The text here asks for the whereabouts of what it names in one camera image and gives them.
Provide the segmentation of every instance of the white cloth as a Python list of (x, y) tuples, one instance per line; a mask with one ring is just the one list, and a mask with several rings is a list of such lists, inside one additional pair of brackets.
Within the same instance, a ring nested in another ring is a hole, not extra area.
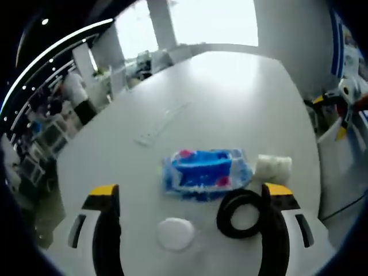
[(1, 137), (1, 147), (4, 151), (3, 162), (6, 179), (13, 187), (16, 188), (16, 190), (18, 190), (22, 179), (16, 172), (16, 167), (19, 166), (20, 159), (5, 134)]
[(74, 72), (70, 72), (65, 78), (62, 93), (68, 97), (73, 108), (88, 100), (84, 81), (80, 75)]

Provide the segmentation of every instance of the window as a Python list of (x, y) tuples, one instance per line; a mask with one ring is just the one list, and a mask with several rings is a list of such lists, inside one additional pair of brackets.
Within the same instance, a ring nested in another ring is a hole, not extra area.
[(258, 46), (254, 0), (167, 0), (178, 44)]
[(146, 50), (158, 50), (147, 0), (139, 0), (116, 18), (117, 35), (125, 59), (134, 59)]

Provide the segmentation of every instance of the blue packaging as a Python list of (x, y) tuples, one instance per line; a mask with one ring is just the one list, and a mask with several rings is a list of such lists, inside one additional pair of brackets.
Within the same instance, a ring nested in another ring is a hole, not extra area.
[(163, 160), (166, 193), (211, 201), (249, 184), (252, 170), (240, 149), (176, 152)]

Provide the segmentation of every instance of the white round object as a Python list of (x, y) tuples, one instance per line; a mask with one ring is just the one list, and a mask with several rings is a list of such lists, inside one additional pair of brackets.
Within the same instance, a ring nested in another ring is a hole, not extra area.
[(272, 155), (258, 155), (253, 178), (274, 184), (286, 184), (292, 173), (292, 159)]
[(182, 218), (170, 217), (157, 226), (158, 241), (167, 250), (184, 250), (194, 239), (194, 235), (192, 223)]

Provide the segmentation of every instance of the white pillar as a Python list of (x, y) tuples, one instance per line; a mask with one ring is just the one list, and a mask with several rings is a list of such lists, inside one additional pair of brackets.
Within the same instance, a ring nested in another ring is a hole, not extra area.
[(177, 40), (166, 0), (147, 0), (159, 49), (172, 49)]
[(115, 23), (102, 34), (93, 45), (92, 54), (98, 66), (102, 68), (113, 68), (124, 64), (124, 55), (121, 50)]
[(93, 65), (89, 54), (89, 48), (87, 43), (83, 43), (80, 46), (73, 49), (73, 57), (76, 67), (78, 68), (80, 75), (85, 81), (86, 85), (91, 85), (95, 82), (93, 78)]

